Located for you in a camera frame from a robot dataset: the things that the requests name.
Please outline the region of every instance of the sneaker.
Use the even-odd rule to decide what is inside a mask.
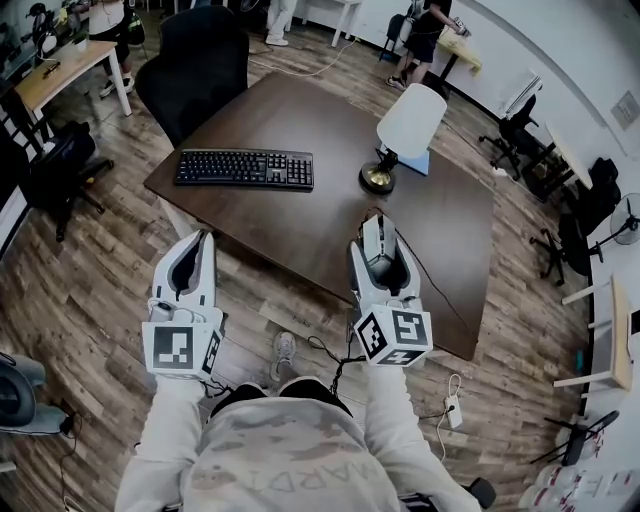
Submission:
[[[136,84],[136,81],[133,78],[123,78],[122,83],[124,84],[124,92],[129,94],[133,91],[133,86]]]
[[[276,37],[276,36],[267,36],[265,43],[271,46],[288,46],[289,45],[289,41],[286,41],[282,37]]]
[[[394,89],[398,89],[399,91],[407,90],[407,86],[404,85],[404,82],[393,75],[387,78],[387,85],[393,87]]]
[[[107,96],[109,96],[109,94],[111,94],[111,91],[113,91],[115,88],[116,88],[116,84],[114,84],[111,80],[107,80],[107,83],[104,84],[104,87],[100,91],[100,97],[106,98]]]
[[[273,360],[269,375],[276,382],[280,381],[278,366],[282,362],[292,364],[293,356],[296,355],[296,339],[290,332],[281,332],[273,340]]]

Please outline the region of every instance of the black shorts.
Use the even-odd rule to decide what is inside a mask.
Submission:
[[[316,379],[304,377],[301,379],[297,379],[291,384],[285,386],[284,389],[280,391],[280,394],[278,396],[289,398],[310,398],[312,400],[319,400],[320,402],[324,402],[325,404],[340,407],[340,409],[346,412],[349,416],[353,417],[351,411],[347,409],[347,406],[344,405],[338,399],[338,397],[331,393]],[[236,402],[242,402],[244,400],[257,400],[259,398],[267,398],[267,395],[265,395],[261,389],[258,389],[257,386],[242,384],[238,386],[235,391],[232,391],[229,396],[222,400],[218,405],[216,405],[210,417],[218,414],[228,405],[234,404]]]
[[[431,64],[437,42],[438,35],[434,38],[431,34],[411,34],[404,46],[420,62]]]
[[[118,43],[116,46],[116,56],[118,57],[118,62],[122,64],[129,56],[128,29],[129,16],[127,16],[127,10],[125,9],[124,18],[120,23],[105,32],[90,35],[89,39],[93,39],[94,41],[113,41],[114,43]]]

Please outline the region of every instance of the black keyboard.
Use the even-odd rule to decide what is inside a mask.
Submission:
[[[313,156],[257,149],[183,149],[176,185],[313,189]]]

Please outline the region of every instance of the office chair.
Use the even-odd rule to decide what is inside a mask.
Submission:
[[[12,112],[20,118],[22,110],[26,116],[22,99],[14,89],[7,92],[4,102],[8,101],[9,95],[12,96]],[[99,214],[104,213],[104,208],[87,195],[84,187],[87,180],[102,169],[113,169],[114,163],[113,160],[97,159],[86,165],[96,149],[87,123],[71,121],[48,138],[46,122],[46,117],[35,124],[23,119],[12,134],[3,125],[0,129],[0,154],[9,172],[14,173],[29,206],[47,211],[56,220],[56,240],[62,242],[77,198],[84,199]],[[14,140],[18,134],[27,139],[25,146]],[[31,161],[27,153],[29,145],[35,153]]]
[[[588,276],[591,271],[590,257],[597,255],[603,261],[600,245],[589,248],[587,236],[613,213],[622,195],[615,181],[617,169],[612,163],[602,165],[601,162],[606,161],[598,159],[589,170],[594,183],[591,189],[578,184],[576,197],[568,188],[563,188],[564,202],[568,208],[563,207],[558,224],[561,242],[557,242],[546,228],[541,230],[546,242],[534,237],[529,239],[529,243],[539,245],[549,253],[549,265],[546,271],[540,273],[540,277],[546,279],[554,268],[557,269],[559,279],[556,286],[564,284],[563,262],[567,262],[578,274]]]
[[[402,14],[396,14],[389,21],[389,28],[387,29],[387,42],[384,43],[384,46],[382,47],[382,51],[380,52],[380,58],[378,59],[378,62],[381,61],[387,53],[389,55],[393,55],[393,49],[396,46],[396,41],[398,40],[398,37],[400,37],[400,31],[402,30],[402,25],[404,24],[404,20],[406,18],[407,17]],[[389,49],[388,46],[390,42],[393,43],[393,46]]]
[[[498,168],[500,160],[508,158],[513,170],[515,171],[514,180],[520,179],[520,157],[525,155],[529,158],[535,158],[542,147],[536,138],[531,135],[525,128],[529,123],[539,126],[531,119],[531,111],[536,104],[536,97],[531,96],[524,106],[516,112],[510,119],[503,118],[498,123],[500,130],[500,139],[492,139],[483,135],[479,138],[480,142],[488,140],[491,144],[502,151],[502,154],[495,160],[491,160],[490,164],[494,168]]]
[[[207,6],[167,18],[160,40],[136,91],[176,147],[247,89],[249,37],[229,9]]]
[[[37,361],[0,352],[0,432],[27,435],[68,433],[66,413],[36,403],[33,388],[44,384],[45,371]]]

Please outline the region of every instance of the person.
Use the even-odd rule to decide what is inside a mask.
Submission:
[[[289,41],[284,38],[284,29],[296,10],[296,0],[271,0],[267,13],[267,39],[265,43],[271,46],[287,46]]]
[[[411,34],[405,43],[407,53],[398,62],[398,67],[393,75],[387,79],[387,85],[400,91],[404,91],[410,84],[422,83],[429,67],[433,62],[433,53],[436,43],[445,25],[458,35],[468,33],[464,27],[449,18],[451,12],[451,0],[425,0],[424,8],[426,12],[413,24]],[[406,77],[409,65],[414,59],[420,61],[413,73]]]
[[[134,80],[131,75],[132,66],[127,43],[129,16],[126,15],[123,0],[91,0],[87,4],[78,4],[74,11],[77,13],[89,11],[89,39],[118,43],[116,56],[122,70],[124,89],[129,94],[133,90]],[[109,61],[105,59],[102,65],[107,73],[107,82],[99,94],[101,98],[106,98],[116,86]]]
[[[202,384],[157,376],[115,511],[391,512],[424,496],[439,512],[480,511],[424,440],[402,368],[367,366],[363,432],[318,379],[296,374],[295,351],[293,335],[280,333],[270,371],[277,396],[242,384],[204,432]]]

